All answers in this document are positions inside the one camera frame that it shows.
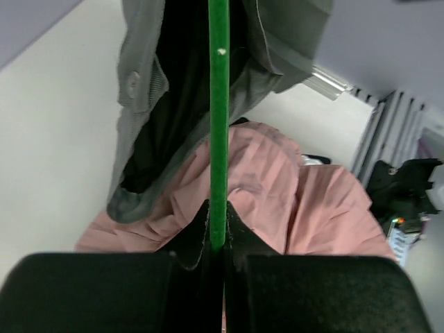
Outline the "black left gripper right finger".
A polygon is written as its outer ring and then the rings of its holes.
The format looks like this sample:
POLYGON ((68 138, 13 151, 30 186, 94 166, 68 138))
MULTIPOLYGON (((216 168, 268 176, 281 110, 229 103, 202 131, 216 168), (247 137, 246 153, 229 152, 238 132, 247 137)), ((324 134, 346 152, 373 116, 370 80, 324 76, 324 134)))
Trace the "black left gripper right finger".
POLYGON ((394 261, 281 255, 227 208, 229 332, 431 332, 422 302, 394 261))

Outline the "green plastic hanger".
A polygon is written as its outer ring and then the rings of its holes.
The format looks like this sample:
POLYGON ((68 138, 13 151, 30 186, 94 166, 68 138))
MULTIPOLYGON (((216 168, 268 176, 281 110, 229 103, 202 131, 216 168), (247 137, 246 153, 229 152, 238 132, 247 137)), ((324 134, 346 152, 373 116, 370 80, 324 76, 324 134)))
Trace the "green plastic hanger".
POLYGON ((230 97, 229 1, 208 2, 210 41, 210 243, 214 253, 225 243, 228 191, 230 97))

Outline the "white skirt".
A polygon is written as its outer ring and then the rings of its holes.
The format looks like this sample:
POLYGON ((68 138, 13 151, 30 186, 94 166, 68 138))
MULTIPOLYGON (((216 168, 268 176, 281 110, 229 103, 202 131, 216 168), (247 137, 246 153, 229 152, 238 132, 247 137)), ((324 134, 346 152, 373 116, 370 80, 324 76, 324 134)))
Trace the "white skirt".
POLYGON ((304 165, 329 165, 332 163, 328 157, 318 155, 302 155, 304 165))

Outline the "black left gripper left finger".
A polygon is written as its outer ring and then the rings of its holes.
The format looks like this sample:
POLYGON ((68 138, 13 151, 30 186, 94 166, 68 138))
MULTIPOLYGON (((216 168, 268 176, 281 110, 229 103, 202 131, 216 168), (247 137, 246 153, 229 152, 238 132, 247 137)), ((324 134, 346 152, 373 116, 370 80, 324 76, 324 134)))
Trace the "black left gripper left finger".
POLYGON ((209 204, 154 253, 36 253, 1 288, 2 332, 220 332, 209 204))

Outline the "grey pleated skirt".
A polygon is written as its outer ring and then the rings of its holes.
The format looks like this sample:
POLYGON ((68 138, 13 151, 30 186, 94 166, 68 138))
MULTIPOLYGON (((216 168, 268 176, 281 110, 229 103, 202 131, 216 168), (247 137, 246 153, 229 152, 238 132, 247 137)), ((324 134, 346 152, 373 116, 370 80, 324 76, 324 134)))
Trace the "grey pleated skirt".
MULTIPOLYGON (((229 120, 312 73, 332 1, 231 1, 229 120)), ((210 133, 206 1, 124 1, 118 140, 106 211, 147 217, 210 133)))

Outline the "pink pleated skirt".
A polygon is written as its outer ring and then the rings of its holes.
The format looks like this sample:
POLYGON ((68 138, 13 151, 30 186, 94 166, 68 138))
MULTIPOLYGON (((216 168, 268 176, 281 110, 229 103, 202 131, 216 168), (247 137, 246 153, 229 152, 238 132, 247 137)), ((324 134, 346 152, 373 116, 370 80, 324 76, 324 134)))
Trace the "pink pleated skirt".
MULTIPOLYGON (((245 225, 279 254, 394 259, 360 182, 339 165, 308 165, 278 129, 249 121, 230 128, 228 200, 245 225)), ((101 212, 80 253, 154 252, 194 219, 210 196, 210 144, 176 171, 151 213, 128 225, 101 212)))

